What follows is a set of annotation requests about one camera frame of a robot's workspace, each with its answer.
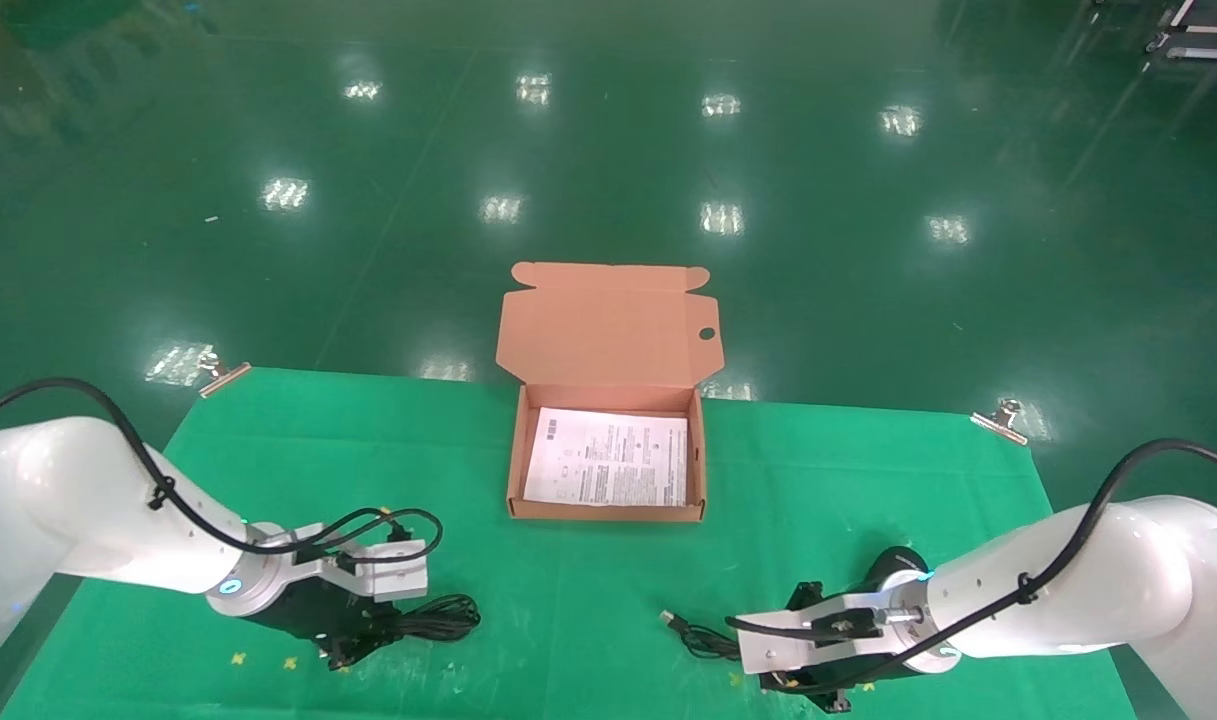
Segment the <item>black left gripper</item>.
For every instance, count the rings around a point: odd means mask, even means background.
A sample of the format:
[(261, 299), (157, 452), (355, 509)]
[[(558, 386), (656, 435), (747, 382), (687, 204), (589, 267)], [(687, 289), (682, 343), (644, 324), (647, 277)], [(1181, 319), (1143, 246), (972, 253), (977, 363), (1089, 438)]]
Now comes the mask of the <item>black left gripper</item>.
[(370, 641), (392, 645), (406, 637), (402, 612), (375, 614), (376, 606), (371, 597), (352, 594), (333, 583), (301, 580), (285, 585), (277, 597), (260, 611), (243, 615), (243, 620), (295, 639), (323, 642), (329, 670), (340, 671), (366, 659)]

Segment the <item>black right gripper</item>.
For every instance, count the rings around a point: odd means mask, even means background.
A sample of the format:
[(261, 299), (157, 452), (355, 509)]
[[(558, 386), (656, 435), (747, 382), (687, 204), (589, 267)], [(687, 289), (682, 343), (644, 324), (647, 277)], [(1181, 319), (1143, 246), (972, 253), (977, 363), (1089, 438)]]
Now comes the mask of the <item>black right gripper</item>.
[[(929, 573), (929, 566), (916, 551), (905, 546), (893, 546), (879, 553), (873, 566), (859, 583), (851, 584), (841, 591), (829, 592), (823, 583), (800, 583), (787, 598), (787, 611), (804, 611), (808, 607), (839, 597), (841, 594), (877, 594), (886, 587), (896, 587)], [(800, 688), (800, 676), (793, 671), (759, 673), (756, 675), (759, 692), (795, 694)], [(820, 710), (824, 714), (847, 714), (851, 702), (845, 690), (835, 690), (820, 696)]]

